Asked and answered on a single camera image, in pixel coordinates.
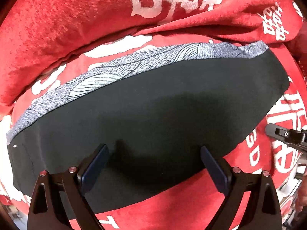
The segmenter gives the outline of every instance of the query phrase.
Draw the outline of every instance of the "black fabric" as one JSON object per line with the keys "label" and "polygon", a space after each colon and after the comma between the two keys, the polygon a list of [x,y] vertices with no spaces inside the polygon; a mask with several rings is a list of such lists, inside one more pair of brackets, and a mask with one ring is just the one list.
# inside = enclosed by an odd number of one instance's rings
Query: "black fabric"
{"label": "black fabric", "polygon": [[105,143],[109,162],[86,196],[93,211],[145,200],[202,170],[203,144],[215,156],[231,152],[288,86],[270,50],[253,59],[181,61],[117,81],[13,139],[14,185],[31,195],[41,170],[63,172]]}

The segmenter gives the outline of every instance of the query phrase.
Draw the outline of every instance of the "silver screw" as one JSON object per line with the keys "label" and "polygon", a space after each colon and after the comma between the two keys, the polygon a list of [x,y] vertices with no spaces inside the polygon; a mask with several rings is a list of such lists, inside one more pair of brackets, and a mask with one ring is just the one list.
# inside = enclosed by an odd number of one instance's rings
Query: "silver screw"
{"label": "silver screw", "polygon": [[233,167],[232,171],[238,174],[241,172],[241,169],[239,167]]}
{"label": "silver screw", "polygon": [[70,167],[68,169],[68,171],[69,171],[69,173],[75,173],[77,171],[77,168],[75,166],[73,166],[73,167]]}
{"label": "silver screw", "polygon": [[263,175],[264,175],[265,177],[269,177],[269,176],[270,176],[269,171],[266,171],[266,170],[265,170],[265,171],[263,171],[262,173],[263,173]]}
{"label": "silver screw", "polygon": [[39,175],[40,175],[40,176],[45,176],[45,175],[47,175],[47,171],[46,171],[46,170],[43,170],[43,171],[41,171],[41,172],[39,173]]}

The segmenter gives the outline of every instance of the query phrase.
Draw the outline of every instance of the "bolt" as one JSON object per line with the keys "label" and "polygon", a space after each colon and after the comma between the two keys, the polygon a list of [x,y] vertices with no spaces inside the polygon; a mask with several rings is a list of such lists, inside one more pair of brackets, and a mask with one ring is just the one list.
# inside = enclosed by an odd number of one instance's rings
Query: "bolt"
{"label": "bolt", "polygon": [[41,172],[39,173],[39,175],[43,177],[43,176],[47,175],[47,171],[46,171],[46,170],[43,170],[43,171],[41,171]]}
{"label": "bolt", "polygon": [[77,171],[77,168],[75,166],[73,166],[73,167],[70,167],[68,169],[68,171],[69,171],[69,173],[75,173]]}
{"label": "bolt", "polygon": [[269,171],[266,171],[266,170],[265,170],[265,171],[263,171],[262,173],[263,173],[263,175],[264,175],[265,177],[269,177],[269,176],[270,176]]}
{"label": "bolt", "polygon": [[233,167],[232,171],[238,174],[241,172],[241,169],[239,167]]}

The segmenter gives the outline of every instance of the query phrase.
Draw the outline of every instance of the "gray patterned fabric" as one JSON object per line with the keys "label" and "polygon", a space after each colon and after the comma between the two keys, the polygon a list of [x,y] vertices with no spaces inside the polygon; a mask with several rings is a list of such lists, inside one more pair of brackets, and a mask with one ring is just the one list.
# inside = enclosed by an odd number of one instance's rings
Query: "gray patterned fabric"
{"label": "gray patterned fabric", "polygon": [[133,53],[108,63],[101,63],[101,66],[74,78],[33,102],[7,134],[8,144],[20,131],[48,112],[120,79],[182,60],[254,58],[267,49],[268,46],[262,41],[243,47],[236,47],[230,43],[193,43],[159,47]]}

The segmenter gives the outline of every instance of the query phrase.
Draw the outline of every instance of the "gray patterned trim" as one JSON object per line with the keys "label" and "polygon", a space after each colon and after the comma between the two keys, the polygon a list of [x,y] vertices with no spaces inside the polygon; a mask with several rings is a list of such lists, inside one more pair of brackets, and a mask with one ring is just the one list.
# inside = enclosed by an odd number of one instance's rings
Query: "gray patterned trim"
{"label": "gray patterned trim", "polygon": [[243,47],[236,47],[230,43],[193,43],[159,47],[101,63],[101,66],[74,78],[33,102],[7,134],[8,144],[19,132],[48,112],[117,80],[182,60],[254,58],[267,49],[268,46],[262,41]]}

